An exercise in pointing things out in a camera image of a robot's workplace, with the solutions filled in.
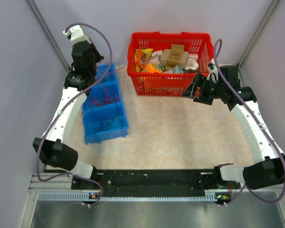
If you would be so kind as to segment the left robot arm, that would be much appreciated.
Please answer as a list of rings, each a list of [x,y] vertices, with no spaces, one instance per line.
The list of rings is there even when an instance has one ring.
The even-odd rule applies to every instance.
[[[81,176],[82,183],[91,189],[98,184],[95,168],[79,159],[69,141],[76,116],[95,82],[96,65],[103,56],[90,41],[75,43],[71,55],[72,69],[65,78],[58,108],[42,137],[34,139],[33,147],[44,165]]]

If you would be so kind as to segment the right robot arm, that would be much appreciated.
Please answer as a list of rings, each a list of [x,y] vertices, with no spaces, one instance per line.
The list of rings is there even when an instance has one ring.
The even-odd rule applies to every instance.
[[[212,176],[213,184],[223,188],[229,181],[234,181],[245,184],[251,190],[283,184],[285,154],[272,140],[254,92],[248,86],[241,87],[236,66],[220,67],[226,81],[219,76],[213,64],[209,64],[209,67],[211,72],[208,77],[197,70],[186,70],[187,73],[194,73],[195,77],[182,97],[206,105],[211,105],[215,99],[226,104],[243,130],[254,161],[246,167],[231,163],[216,166]]]

